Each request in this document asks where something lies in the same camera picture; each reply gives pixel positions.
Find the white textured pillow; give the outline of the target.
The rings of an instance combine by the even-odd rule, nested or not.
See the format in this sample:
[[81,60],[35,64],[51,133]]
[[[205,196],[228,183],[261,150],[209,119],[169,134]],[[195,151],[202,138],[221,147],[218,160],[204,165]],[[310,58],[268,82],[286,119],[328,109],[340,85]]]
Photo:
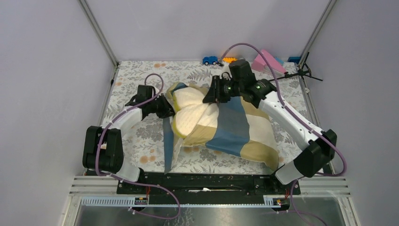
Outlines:
[[194,86],[177,89],[173,92],[175,115],[172,129],[178,137],[187,137],[197,125],[217,127],[219,115],[217,105],[203,103],[207,91],[207,88]]

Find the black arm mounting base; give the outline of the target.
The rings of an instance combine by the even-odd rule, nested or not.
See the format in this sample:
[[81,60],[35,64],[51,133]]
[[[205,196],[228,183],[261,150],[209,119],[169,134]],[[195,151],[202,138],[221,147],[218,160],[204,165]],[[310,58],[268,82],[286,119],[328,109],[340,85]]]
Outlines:
[[193,174],[144,172],[140,183],[166,188],[120,182],[117,194],[144,195],[155,204],[264,204],[264,196],[300,195],[298,185],[282,185],[269,175]]

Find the plaid blue beige pillowcase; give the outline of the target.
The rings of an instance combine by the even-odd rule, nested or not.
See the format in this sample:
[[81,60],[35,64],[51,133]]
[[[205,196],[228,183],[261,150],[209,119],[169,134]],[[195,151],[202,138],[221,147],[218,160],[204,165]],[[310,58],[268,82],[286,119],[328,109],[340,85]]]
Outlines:
[[[196,85],[176,82],[168,88],[166,98],[173,109],[173,92],[194,86]],[[182,147],[196,146],[261,162],[271,171],[275,171],[279,167],[279,155],[269,116],[244,101],[242,97],[233,97],[227,103],[216,105],[219,109],[217,127],[197,125],[185,138],[180,138],[174,133],[172,129],[174,116],[163,120],[164,172],[171,171]]]

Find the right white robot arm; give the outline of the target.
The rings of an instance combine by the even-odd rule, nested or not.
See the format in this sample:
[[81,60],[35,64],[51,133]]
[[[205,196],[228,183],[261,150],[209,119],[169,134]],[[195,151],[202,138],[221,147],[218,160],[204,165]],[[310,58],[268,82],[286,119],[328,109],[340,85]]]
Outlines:
[[227,103],[233,97],[242,97],[255,108],[271,116],[293,138],[301,153],[290,163],[277,169],[270,180],[276,194],[288,189],[289,183],[302,177],[313,177],[334,156],[337,136],[308,121],[281,96],[267,79],[257,80],[248,61],[240,59],[225,66],[222,74],[212,77],[203,102]]

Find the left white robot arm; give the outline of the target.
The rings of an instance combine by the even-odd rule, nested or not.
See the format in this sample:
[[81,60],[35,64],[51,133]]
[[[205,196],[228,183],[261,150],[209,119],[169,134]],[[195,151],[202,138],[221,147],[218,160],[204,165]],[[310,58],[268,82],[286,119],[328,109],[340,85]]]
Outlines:
[[128,181],[128,188],[139,194],[145,190],[146,181],[140,177],[141,169],[125,160],[122,138],[148,115],[160,119],[174,115],[173,107],[164,94],[150,85],[139,85],[137,93],[125,104],[122,111],[102,126],[90,126],[86,131],[82,164],[100,175]]

